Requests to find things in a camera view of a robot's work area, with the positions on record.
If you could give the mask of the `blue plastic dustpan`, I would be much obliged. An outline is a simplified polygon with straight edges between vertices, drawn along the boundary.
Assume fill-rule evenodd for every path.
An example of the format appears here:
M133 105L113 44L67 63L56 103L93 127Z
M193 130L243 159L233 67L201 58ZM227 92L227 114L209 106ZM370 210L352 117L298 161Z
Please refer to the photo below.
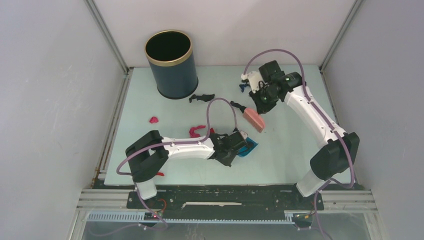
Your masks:
M246 139L246 145L243 146L239 151L237 156L246 157L251 151L257 147L258 143L252 140L250 137Z

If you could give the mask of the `pink hand brush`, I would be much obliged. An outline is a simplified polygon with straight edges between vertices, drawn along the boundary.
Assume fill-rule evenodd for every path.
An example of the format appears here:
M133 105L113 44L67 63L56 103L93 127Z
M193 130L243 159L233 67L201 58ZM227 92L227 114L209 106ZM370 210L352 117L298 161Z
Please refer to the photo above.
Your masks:
M258 133L262 133L266 127L264 119L252 108L243 110L243 117L255 128Z

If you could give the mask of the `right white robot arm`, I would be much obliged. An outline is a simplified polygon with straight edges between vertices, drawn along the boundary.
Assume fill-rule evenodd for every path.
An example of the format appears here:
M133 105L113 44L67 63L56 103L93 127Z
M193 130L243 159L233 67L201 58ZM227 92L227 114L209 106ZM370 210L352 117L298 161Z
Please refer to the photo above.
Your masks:
M319 105L303 77L298 72L284 73L273 60L258 71L244 72L243 82L248 82L259 115L271 111L278 101L290 107L315 137L319 148L311 158L310 170L295 184L297 191L291 194L291 204L304 209L311 202L311 195L324 188L334 175L350 171L350 181L355 181L353 165L360 139L355 132L347 133Z

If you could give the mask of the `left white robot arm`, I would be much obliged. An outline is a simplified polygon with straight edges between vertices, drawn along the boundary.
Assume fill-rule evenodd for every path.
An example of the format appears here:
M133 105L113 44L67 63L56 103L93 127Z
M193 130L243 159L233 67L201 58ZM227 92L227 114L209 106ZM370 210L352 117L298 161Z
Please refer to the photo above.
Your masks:
M231 134L211 133L197 138L169 138L158 130L151 130L125 150L125 162L136 190L138 201L145 208L153 208L158 202L154 177L169 160L216 160L230 167L239 151L248 146L248 134L234 129Z

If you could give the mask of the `long black paper scrap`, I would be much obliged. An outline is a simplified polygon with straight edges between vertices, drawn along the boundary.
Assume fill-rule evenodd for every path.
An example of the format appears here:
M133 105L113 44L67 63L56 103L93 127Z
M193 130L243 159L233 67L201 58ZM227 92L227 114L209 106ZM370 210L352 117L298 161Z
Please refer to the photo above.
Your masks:
M245 113L245 111L246 111L246 109L247 109L247 107L246 107L246 106L241 105L241 104L239 104L239 103L237 103L237 102L234 102L234 101L231 101L231 102L230 102L230 105L231 105L232 107L234 107L234 108L239 109L239 110L240 110L240 112L241 112L242 114L244 114L244 113Z

